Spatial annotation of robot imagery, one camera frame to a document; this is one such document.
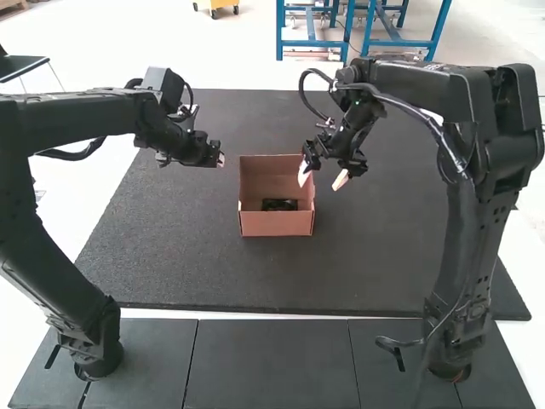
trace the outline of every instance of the cable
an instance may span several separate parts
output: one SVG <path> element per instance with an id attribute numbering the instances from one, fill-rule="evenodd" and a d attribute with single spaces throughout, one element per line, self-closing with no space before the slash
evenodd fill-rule
<path id="1" fill-rule="evenodd" d="M 124 88 L 134 89 L 135 87 L 141 85 L 142 81 L 143 81 L 142 78 L 133 78 L 126 83 Z M 53 148 L 53 149 L 47 149 L 45 151 L 39 152 L 37 153 L 37 155 L 44 156 L 46 158 L 77 162 L 79 160 L 84 160 L 88 158 L 89 156 L 91 156 L 99 147 L 102 146 L 105 140 L 106 140 L 106 136 L 101 136 L 100 138 L 96 138 L 93 141 L 91 141 L 84 150 L 79 152 L 67 152 L 61 149 Z"/>
<path id="2" fill-rule="evenodd" d="M 333 78 L 330 78 L 327 74 L 325 74 L 324 72 L 321 72 L 320 70 L 316 68 L 308 68 L 307 70 L 303 71 L 301 76 L 299 77 L 299 96 L 301 100 L 303 101 L 303 104 L 305 104 L 305 107 L 307 107 L 310 110 L 310 112 L 312 112 L 318 118 L 323 119 L 326 122 L 330 121 L 330 117 L 328 117 L 323 112 L 313 107 L 310 104 L 310 102 L 308 102 L 307 96 L 305 95 L 305 79 L 310 74 L 316 74 L 319 77 L 321 77 L 326 83 L 330 85 L 329 89 L 333 87 Z"/>
<path id="3" fill-rule="evenodd" d="M 389 105 L 395 106 L 399 109 L 401 109 L 403 112 L 407 113 L 411 117 L 417 119 L 420 122 L 423 122 L 431 131 L 433 134 L 433 137 L 435 138 L 436 142 L 449 154 L 450 159 L 452 160 L 453 164 L 456 167 L 456 170 L 459 174 L 463 174 L 466 179 L 466 170 L 468 168 L 468 162 L 462 158 L 461 155 L 456 153 L 455 147 L 449 143 L 449 141 L 445 138 L 445 134 L 439 124 L 435 121 L 435 119 L 429 117 L 427 114 L 422 112 L 417 107 L 413 107 L 411 104 L 408 104 L 405 101 L 402 101 L 394 96 L 386 95 L 381 93 L 375 86 L 372 84 L 367 83 L 355 83 L 355 84 L 339 84 L 336 86 L 339 90 L 350 90 L 350 89 L 360 89 L 360 90 L 366 90 L 370 94 L 372 94 L 377 100 L 387 103 Z M 430 333 L 424 338 L 402 342 L 398 341 L 389 337 L 377 337 L 375 340 L 375 344 L 385 349 L 386 351 L 394 354 L 395 349 L 399 348 L 409 348 L 416 345 L 424 345 L 424 350 L 422 354 L 422 360 L 418 368 L 418 373 L 416 374 L 416 382 L 415 382 L 415 396 L 411 404 L 411 409 L 417 409 L 419 403 L 420 403 L 420 396 L 422 392 L 422 379 L 424 377 L 424 373 L 427 370 L 427 366 L 429 363 L 429 358 L 431 351 L 433 351 L 433 346 L 435 344 L 435 338 L 436 335 L 439 333 L 441 328 L 445 325 L 446 322 L 448 322 L 452 315 L 462 306 L 462 301 L 466 293 L 466 288 L 469 284 L 470 280 L 470 274 L 469 270 L 466 272 L 466 276 L 464 278 L 463 285 L 460 289 L 460 293 L 458 294 L 458 297 L 456 298 L 456 301 L 452 304 L 450 310 L 443 315 L 443 317 L 439 320 L 439 323 L 430 331 Z"/>
<path id="4" fill-rule="evenodd" d="M 409 116 L 413 117 L 419 122 L 422 122 L 432 132 L 433 138 L 435 139 L 437 144 L 442 147 L 448 154 L 450 161 L 456 168 L 456 172 L 459 175 L 462 175 L 465 179 L 468 178 L 468 161 L 462 155 L 457 153 L 457 148 L 454 145 L 453 141 L 445 138 L 445 133 L 434 118 L 428 116 L 417 107 L 413 107 L 411 104 L 400 100 L 399 98 L 388 94 L 383 94 L 374 85 L 368 83 L 339 84 L 336 85 L 336 88 L 339 90 L 359 89 L 367 91 L 377 100 L 397 107 Z"/>
<path id="5" fill-rule="evenodd" d="M 44 156 L 46 158 L 68 160 L 70 162 L 77 162 L 78 160 L 84 160 L 91 156 L 99 147 L 102 146 L 106 140 L 105 136 L 96 138 L 94 141 L 91 141 L 88 146 L 79 152 L 67 152 L 60 149 L 48 149 L 47 151 L 42 151 L 37 153 L 39 156 Z"/>
<path id="6" fill-rule="evenodd" d="M 341 26 L 342 28 L 344 28 L 344 31 L 347 30 L 347 27 L 346 27 L 344 24 L 342 24 L 339 20 L 336 20 L 336 22 L 339 23 L 339 26 Z M 353 51 L 355 51 L 355 53 L 356 53 L 357 55 L 360 55 L 360 54 L 361 54 L 361 51 L 356 50 L 356 49 L 350 44 L 350 42 L 348 42 L 348 47 L 350 47 Z"/>

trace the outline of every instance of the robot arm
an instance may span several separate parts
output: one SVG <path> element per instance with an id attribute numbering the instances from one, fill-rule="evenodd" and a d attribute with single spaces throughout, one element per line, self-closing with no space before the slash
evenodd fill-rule
<path id="1" fill-rule="evenodd" d="M 150 68 L 139 89 L 0 96 L 0 275 L 42 308 L 83 379 L 107 376 L 121 362 L 119 307 L 83 277 L 43 228 L 28 157 L 134 133 L 135 145 L 158 151 L 163 164 L 221 165 L 220 143 L 193 130 L 194 118 L 179 110 L 184 86 L 171 70 Z"/>
<path id="2" fill-rule="evenodd" d="M 368 170 L 360 147 L 385 116 L 386 104 L 423 122 L 439 146 L 449 217 L 439 276 L 424 304 L 423 337 L 407 343 L 379 337 L 377 344 L 390 352 L 424 344 L 422 369 L 459 382 L 485 341 L 509 211 L 543 157 L 535 73 L 523 64 L 489 68 L 356 59 L 330 78 L 330 95 L 344 118 L 331 133 L 322 126 L 326 130 L 304 144 L 301 172 L 319 170 L 321 158 L 335 158 L 341 166 L 335 190 Z M 441 115 L 443 125 L 421 108 Z"/>

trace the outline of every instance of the cardboard box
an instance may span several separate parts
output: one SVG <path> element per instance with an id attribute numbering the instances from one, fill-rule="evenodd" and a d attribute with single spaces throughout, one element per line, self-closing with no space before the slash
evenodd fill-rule
<path id="1" fill-rule="evenodd" d="M 301 155 L 241 156 L 238 219 L 244 237 L 310 236 L 314 224 L 312 175 L 301 188 Z M 263 199 L 296 199 L 297 210 L 263 211 Z"/>

